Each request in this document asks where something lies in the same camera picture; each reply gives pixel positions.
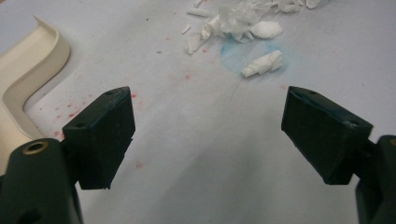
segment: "blue stain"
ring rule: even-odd
[[[230,53],[230,51],[235,50],[238,45],[239,43],[229,36],[227,39],[225,39],[224,44],[221,47],[220,56],[226,56],[226,54]]]
[[[276,41],[256,41],[241,44],[236,42],[232,37],[228,37],[220,49],[221,64],[231,73],[240,75],[242,70],[248,66],[249,62],[275,50],[280,50],[283,53],[284,65],[278,71],[284,71],[287,66],[288,57]]]

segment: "red speck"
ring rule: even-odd
[[[69,118],[73,118],[75,115],[77,115],[81,111],[81,108],[76,110],[76,112],[69,114]]]
[[[136,165],[136,168],[137,168],[138,170],[140,170],[140,169],[143,168],[143,166],[144,166],[143,163],[138,162],[137,165]]]
[[[282,84],[282,85],[280,85],[280,89],[285,91],[288,89],[288,86],[286,86],[285,84]]]

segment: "white countertop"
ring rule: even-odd
[[[78,191],[87,224],[358,223],[358,178],[326,186],[280,123],[298,86],[371,122],[374,142],[396,134],[396,1],[322,1],[266,17],[283,27],[274,40],[214,38],[190,56],[187,36],[204,22],[185,13],[193,0],[6,0],[0,52],[35,27],[33,15],[69,42],[64,69],[25,106],[47,137],[60,139],[69,115],[104,91],[131,87],[134,141],[111,190]],[[237,74],[272,49],[283,68]]]

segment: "white debris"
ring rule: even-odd
[[[306,6],[308,7],[308,8],[315,8],[315,7],[317,7],[318,6],[318,4],[319,4],[319,2],[320,2],[320,0],[306,0]]]
[[[187,10],[187,14],[195,15],[195,16],[202,16],[202,17],[209,17],[210,11],[206,9],[200,8],[190,8]]]
[[[202,39],[200,33],[194,33],[187,38],[186,50],[189,54],[193,54],[197,51],[203,44],[205,40]]]
[[[201,34],[203,39],[208,39],[210,36],[221,36],[225,37],[224,33],[220,30],[219,15],[215,16],[211,20],[208,20]]]
[[[282,12],[297,12],[300,10],[301,0],[275,0],[273,6],[277,6],[278,11]]]
[[[195,0],[194,2],[194,7],[199,7],[199,5],[201,5],[202,0]]]
[[[282,27],[277,21],[261,21],[253,25],[250,32],[261,39],[274,38],[282,34]]]
[[[181,33],[184,35],[184,34],[186,34],[190,29],[191,29],[191,25],[189,25],[189,24],[187,24],[186,25],[186,28],[184,28],[182,31],[181,31]]]
[[[251,34],[250,31],[244,32],[244,35],[247,37],[247,39],[254,40],[254,37],[253,37],[253,35]]]
[[[275,50],[250,63],[243,71],[244,77],[251,77],[255,74],[264,74],[267,71],[275,71],[283,65],[282,52]]]

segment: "curved plastic piece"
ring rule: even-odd
[[[15,148],[42,137],[23,105],[64,66],[70,54],[59,32],[35,19],[37,27],[0,56],[0,175]]]

